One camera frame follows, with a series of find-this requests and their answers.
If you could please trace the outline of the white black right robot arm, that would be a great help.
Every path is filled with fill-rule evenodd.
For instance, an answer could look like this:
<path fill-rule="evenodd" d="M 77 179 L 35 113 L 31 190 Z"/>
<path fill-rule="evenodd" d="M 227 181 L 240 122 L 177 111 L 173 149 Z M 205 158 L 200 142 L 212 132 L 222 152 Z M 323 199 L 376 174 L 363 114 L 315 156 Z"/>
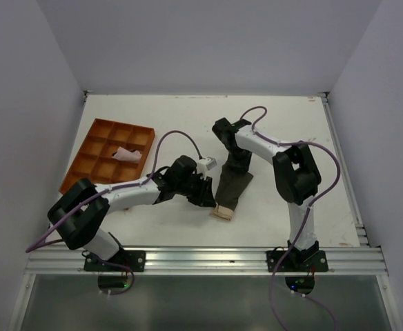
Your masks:
<path fill-rule="evenodd" d="M 245 119 L 230 123 L 222 118 L 215 122 L 213 133 L 228 151 L 228 158 L 222 166 L 212 215 L 232 219 L 239 197 L 253 179 L 249 172 L 251 158 L 259 156 L 273 166 L 277 192 L 288 205 L 290 252 L 285 261 L 294 270 L 305 270 L 319 250 L 313 211 L 308 205 L 322 182 L 309 147 L 304 143 L 288 146 L 267 141 L 253 132 Z"/>

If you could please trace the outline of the olive underwear with cream waistband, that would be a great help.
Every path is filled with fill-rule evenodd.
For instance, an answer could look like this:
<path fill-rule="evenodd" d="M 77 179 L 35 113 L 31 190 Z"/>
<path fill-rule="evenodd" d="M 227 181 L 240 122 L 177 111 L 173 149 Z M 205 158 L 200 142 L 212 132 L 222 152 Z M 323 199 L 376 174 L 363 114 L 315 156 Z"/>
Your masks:
<path fill-rule="evenodd" d="M 222 221 L 231 221 L 239 198 L 252 180 L 251 173 L 236 170 L 225 163 L 215 194 L 216 206 L 210 212 L 210 216 Z"/>

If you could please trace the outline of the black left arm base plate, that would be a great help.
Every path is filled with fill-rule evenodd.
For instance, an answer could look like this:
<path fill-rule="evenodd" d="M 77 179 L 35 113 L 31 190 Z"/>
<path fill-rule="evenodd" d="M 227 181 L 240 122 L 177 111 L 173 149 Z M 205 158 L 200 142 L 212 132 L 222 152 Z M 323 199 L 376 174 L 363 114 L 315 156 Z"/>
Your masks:
<path fill-rule="evenodd" d="M 85 258 L 83 269 L 86 272 L 143 272 L 146 264 L 144 250 L 120 250 L 108 261 L 88 251 L 81 255 Z"/>

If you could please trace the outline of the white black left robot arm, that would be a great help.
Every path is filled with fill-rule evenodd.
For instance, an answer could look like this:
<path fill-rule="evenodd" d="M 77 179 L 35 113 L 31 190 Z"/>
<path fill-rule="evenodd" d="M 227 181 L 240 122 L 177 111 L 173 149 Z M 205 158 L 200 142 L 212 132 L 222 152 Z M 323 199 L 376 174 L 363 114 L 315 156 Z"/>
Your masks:
<path fill-rule="evenodd" d="M 70 250 L 83 248 L 88 258 L 114 271 L 128 265 L 128 255 L 118 240 L 101 229 L 107 214 L 138 205 L 156 205 L 183 196 L 195 206 L 213 208 L 216 203 L 212 178 L 214 158 L 177 158 L 171 166 L 135 181 L 93 184 L 78 180 L 54 204 L 48 219 Z"/>

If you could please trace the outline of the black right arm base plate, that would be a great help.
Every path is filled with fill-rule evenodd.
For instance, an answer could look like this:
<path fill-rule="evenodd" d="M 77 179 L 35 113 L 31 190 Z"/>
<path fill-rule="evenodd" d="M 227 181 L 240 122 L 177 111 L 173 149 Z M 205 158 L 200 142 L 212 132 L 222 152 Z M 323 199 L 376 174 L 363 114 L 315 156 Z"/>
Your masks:
<path fill-rule="evenodd" d="M 285 250 L 267 250 L 266 254 L 266 265 L 269 272 L 273 272 L 275 266 L 278 264 L 279 260 L 284 256 Z M 293 253 L 290 252 L 289 255 L 283 259 L 280 263 L 278 272 L 328 272 L 329 266 L 326 257 L 326 253 L 323 250 L 319 250 L 313 256 L 307 259 L 301 259 L 299 257 L 294 257 Z"/>

